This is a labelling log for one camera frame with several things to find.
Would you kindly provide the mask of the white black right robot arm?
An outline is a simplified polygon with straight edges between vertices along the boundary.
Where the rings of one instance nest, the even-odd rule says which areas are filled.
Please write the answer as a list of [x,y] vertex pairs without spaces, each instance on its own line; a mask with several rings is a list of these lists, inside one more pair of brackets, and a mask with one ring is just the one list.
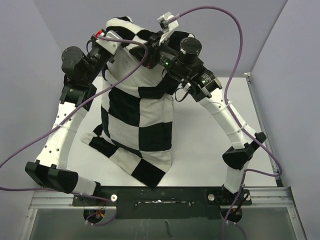
[[267,139],[266,135],[251,128],[232,102],[224,100],[221,82],[199,58],[202,44],[198,39],[184,37],[174,49],[167,35],[159,31],[148,38],[145,46],[148,55],[142,65],[148,69],[157,65],[164,67],[168,76],[180,83],[184,91],[213,116],[229,138],[231,146],[222,155],[228,166],[222,197],[227,204],[235,204],[241,198],[239,189],[244,171],[255,151]]

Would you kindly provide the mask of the black white checkered pillowcase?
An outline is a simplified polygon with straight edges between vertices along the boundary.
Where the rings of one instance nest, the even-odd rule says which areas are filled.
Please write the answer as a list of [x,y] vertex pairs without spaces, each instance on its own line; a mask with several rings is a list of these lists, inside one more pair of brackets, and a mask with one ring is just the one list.
[[[152,33],[134,24],[128,16],[108,20],[106,30],[130,40],[119,50],[127,50],[132,57],[132,50],[146,43],[147,35]],[[81,141],[154,189],[172,165],[173,94],[179,84],[165,74],[161,65],[153,69],[145,67],[153,86],[122,84],[139,67],[137,65],[114,84],[110,84],[104,75],[101,123],[92,132],[82,135]]]

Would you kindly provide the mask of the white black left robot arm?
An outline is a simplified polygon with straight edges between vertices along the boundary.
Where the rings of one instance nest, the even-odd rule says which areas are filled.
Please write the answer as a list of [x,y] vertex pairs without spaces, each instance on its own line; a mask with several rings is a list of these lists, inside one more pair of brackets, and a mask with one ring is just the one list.
[[113,30],[91,37],[92,48],[85,54],[79,47],[70,46],[62,55],[63,88],[53,132],[34,162],[27,162],[25,172],[36,184],[66,194],[84,195],[88,204],[100,203],[99,183],[81,177],[67,169],[69,153],[78,128],[90,110],[89,98],[96,94],[93,85],[107,62],[113,61],[121,37]]

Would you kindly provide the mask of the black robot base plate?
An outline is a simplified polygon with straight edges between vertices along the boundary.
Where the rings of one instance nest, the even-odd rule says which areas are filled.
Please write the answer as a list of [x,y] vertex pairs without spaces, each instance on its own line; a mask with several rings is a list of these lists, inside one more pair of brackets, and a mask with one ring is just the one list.
[[99,198],[74,196],[72,205],[84,207],[85,217],[95,222],[107,208],[116,207],[117,220],[180,220],[206,218],[217,220],[224,217],[227,208],[233,204],[230,217],[242,218],[242,207],[252,205],[249,190],[240,194],[229,193],[223,187],[160,187],[154,190],[142,186],[103,186],[98,193]]

